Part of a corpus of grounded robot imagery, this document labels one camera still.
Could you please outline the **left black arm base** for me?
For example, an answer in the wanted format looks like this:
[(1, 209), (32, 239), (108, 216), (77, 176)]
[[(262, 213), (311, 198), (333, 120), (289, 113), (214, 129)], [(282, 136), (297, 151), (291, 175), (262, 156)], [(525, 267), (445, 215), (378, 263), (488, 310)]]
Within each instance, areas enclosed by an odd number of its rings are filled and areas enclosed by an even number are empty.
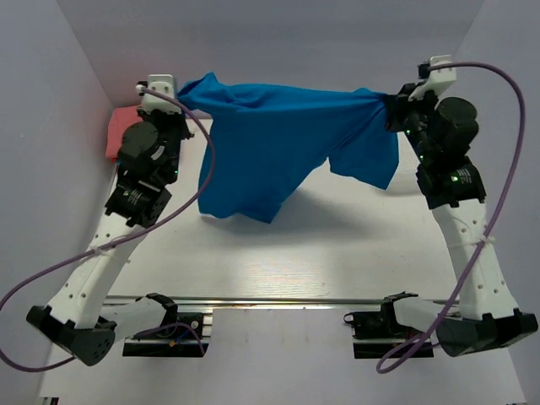
[(209, 345), (211, 316), (204, 312), (180, 310), (178, 304), (162, 294), (147, 294), (165, 308), (157, 330), (139, 332), (127, 338), (122, 356), (127, 358), (202, 358)]

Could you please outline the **blue t-shirt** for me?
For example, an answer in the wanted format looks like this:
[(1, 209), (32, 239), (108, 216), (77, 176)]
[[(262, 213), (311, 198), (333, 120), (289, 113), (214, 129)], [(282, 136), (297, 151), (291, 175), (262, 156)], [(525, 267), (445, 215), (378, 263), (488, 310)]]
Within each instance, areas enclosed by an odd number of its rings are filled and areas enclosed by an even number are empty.
[(316, 168), (388, 188), (399, 163), (397, 135), (386, 130), (385, 96), (275, 84), (225, 85), (214, 73), (189, 82), (177, 99), (209, 114), (213, 146), (199, 174), (203, 215), (241, 214), (271, 223)]

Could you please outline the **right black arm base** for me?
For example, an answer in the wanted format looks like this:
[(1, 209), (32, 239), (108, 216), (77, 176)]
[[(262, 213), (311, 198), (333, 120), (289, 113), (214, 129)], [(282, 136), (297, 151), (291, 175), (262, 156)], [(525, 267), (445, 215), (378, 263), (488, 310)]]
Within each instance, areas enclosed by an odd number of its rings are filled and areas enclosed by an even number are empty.
[(437, 318), (442, 306), (401, 292), (387, 296), (378, 311), (355, 311), (343, 316), (353, 328), (354, 357), (381, 359), (388, 351), (423, 334)]

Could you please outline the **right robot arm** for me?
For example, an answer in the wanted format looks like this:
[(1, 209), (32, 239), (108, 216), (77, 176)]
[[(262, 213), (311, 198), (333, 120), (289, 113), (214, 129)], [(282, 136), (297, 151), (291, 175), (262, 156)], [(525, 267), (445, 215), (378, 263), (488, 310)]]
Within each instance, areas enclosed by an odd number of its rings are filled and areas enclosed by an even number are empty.
[(417, 183), (440, 227), (456, 275), (456, 292), (445, 309), (416, 294), (388, 296), (381, 306), (382, 329), (393, 337), (409, 328), (433, 333), (451, 357), (505, 348), (538, 330), (505, 282), (486, 234), (486, 191), (467, 157), (478, 134), (477, 111), (467, 100), (439, 100), (433, 90), (417, 95), (405, 84), (386, 98), (387, 126), (404, 132), (418, 157)]

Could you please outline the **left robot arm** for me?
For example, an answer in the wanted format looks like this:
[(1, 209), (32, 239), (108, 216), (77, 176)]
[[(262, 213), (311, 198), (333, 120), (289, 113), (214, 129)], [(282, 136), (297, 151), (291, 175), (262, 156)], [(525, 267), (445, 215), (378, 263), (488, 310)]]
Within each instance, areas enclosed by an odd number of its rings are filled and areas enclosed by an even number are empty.
[(98, 364), (114, 343), (154, 330), (168, 337), (178, 327), (177, 305), (151, 293), (135, 302), (106, 309), (111, 286), (142, 237), (122, 238), (150, 229), (158, 221), (176, 182), (181, 141), (188, 139), (180, 112), (137, 110), (140, 122), (122, 135), (115, 184), (89, 249), (60, 291), (44, 306), (33, 306), (27, 322), (58, 347), (88, 366)]

